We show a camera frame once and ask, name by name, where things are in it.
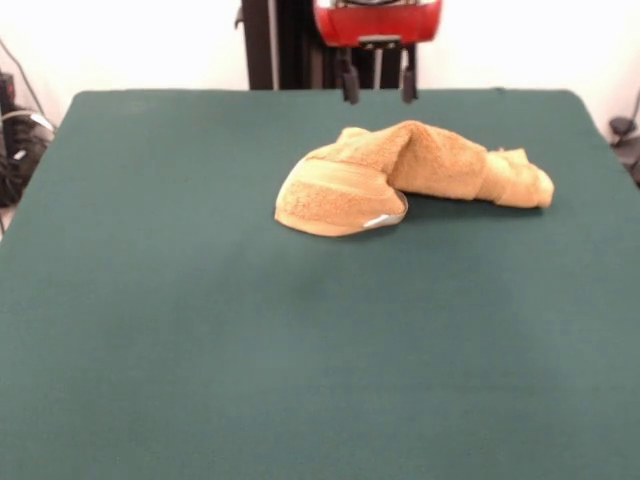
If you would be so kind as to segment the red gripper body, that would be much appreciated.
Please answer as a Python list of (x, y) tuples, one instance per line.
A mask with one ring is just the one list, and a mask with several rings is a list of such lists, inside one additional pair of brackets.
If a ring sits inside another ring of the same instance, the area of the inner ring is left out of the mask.
[(314, 1), (324, 42), (335, 48), (404, 47), (432, 41), (442, 1)]

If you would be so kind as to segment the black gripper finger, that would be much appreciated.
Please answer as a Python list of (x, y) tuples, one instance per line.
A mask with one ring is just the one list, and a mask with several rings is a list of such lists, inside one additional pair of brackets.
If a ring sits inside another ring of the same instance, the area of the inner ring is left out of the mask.
[(350, 48), (340, 48), (337, 51), (337, 71), (341, 81), (343, 100), (350, 104), (359, 102), (359, 74), (351, 59)]
[(418, 98), (417, 73), (416, 73), (416, 48), (406, 47), (406, 65), (402, 73), (402, 100), (411, 104)]

